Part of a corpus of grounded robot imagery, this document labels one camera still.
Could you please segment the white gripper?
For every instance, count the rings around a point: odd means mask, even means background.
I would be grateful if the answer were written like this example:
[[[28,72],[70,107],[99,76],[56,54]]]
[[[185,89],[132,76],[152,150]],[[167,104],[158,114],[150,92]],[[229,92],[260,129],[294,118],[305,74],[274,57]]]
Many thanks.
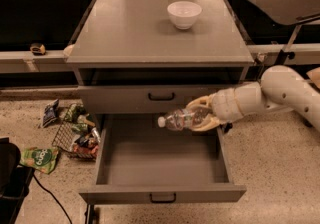
[[[242,118],[234,88],[223,89],[214,94],[198,97],[189,102],[187,108],[196,105],[212,106],[215,116],[212,114],[208,114],[205,117],[195,116],[189,127],[192,131],[208,131],[216,128],[220,123],[232,123]]]

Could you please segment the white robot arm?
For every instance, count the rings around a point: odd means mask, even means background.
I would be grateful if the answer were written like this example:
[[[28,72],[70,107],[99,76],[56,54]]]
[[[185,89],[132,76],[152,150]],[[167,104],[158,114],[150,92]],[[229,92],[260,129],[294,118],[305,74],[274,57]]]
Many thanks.
[[[291,109],[320,131],[320,93],[295,70],[283,65],[268,68],[259,82],[221,89],[191,101],[187,108],[204,105],[213,116],[195,131],[207,131],[251,114]]]

